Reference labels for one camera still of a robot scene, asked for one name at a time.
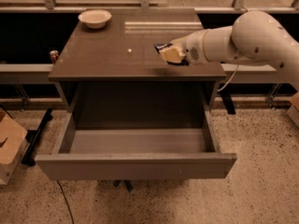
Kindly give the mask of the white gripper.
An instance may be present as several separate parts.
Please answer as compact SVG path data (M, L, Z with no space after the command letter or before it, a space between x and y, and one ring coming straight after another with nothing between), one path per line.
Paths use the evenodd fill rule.
M169 47L160 50L162 59L170 63L181 63L185 57L188 63L207 63L204 53L204 38L206 31L197 31L186 37L176 38L171 41L176 47Z

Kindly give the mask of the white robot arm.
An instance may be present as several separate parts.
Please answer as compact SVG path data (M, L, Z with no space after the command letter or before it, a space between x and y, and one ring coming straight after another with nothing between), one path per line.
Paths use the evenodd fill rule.
M299 85L299 43L262 11L244 13L231 26L196 31L155 49L172 65L267 63L292 86Z

